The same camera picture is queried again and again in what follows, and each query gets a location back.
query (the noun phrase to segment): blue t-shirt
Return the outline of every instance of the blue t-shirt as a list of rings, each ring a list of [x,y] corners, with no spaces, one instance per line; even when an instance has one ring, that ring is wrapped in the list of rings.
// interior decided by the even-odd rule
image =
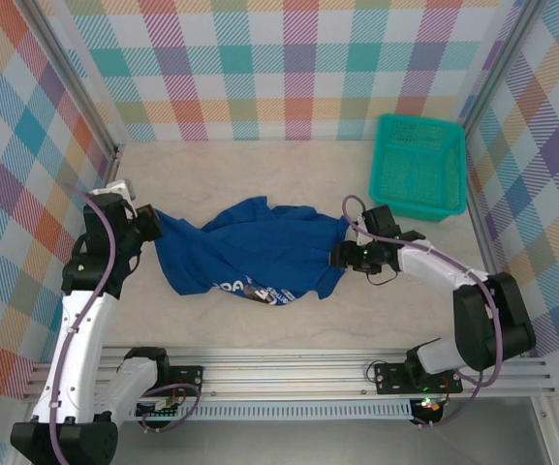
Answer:
[[[316,291],[332,294],[344,270],[328,264],[344,240],[344,218],[310,206],[269,208],[266,197],[242,201],[198,229],[158,211],[163,237],[155,241],[161,268],[180,295],[213,287],[273,305]]]

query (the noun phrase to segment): plaid wallpaper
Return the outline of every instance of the plaid wallpaper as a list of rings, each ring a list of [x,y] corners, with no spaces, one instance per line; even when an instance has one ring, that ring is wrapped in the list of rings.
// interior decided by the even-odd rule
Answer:
[[[521,285],[559,387],[559,0],[551,0],[468,144],[496,258]]]
[[[455,119],[522,4],[42,0],[87,81],[49,3],[63,1],[133,140],[361,140],[385,112]]]
[[[0,464],[33,364],[50,357],[61,268],[82,227],[61,186],[94,188],[106,166],[13,0],[0,0]]]

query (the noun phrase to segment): blue cloth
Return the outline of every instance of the blue cloth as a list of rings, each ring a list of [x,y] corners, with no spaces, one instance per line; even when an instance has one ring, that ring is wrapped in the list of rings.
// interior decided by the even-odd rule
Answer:
[[[156,251],[180,295],[218,287],[241,297],[283,305],[316,291],[332,294],[343,269],[328,264],[346,235],[344,218],[310,206],[269,208],[266,197],[243,201],[198,229],[158,211],[163,237]]]

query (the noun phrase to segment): beige floor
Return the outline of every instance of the beige floor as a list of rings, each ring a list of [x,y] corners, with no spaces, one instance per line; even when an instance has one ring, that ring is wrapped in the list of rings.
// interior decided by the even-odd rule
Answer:
[[[152,203],[202,226],[248,197],[270,204],[309,204],[341,215],[341,201],[367,186],[372,142],[244,141],[131,143],[118,177],[130,178],[137,205]],[[482,267],[468,213],[440,224],[400,218],[438,248]],[[165,280],[152,245],[125,283],[107,344],[186,347],[357,349],[410,348],[452,331],[449,296],[400,275],[376,288],[348,272],[334,295],[315,294],[271,307],[212,290],[177,295]]]

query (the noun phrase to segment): teal plastic basket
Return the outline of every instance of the teal plastic basket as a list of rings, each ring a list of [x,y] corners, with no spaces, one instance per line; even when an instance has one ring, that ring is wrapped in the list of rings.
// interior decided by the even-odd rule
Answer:
[[[466,143],[455,123],[401,114],[378,122],[369,196],[393,215],[439,222],[466,209]]]

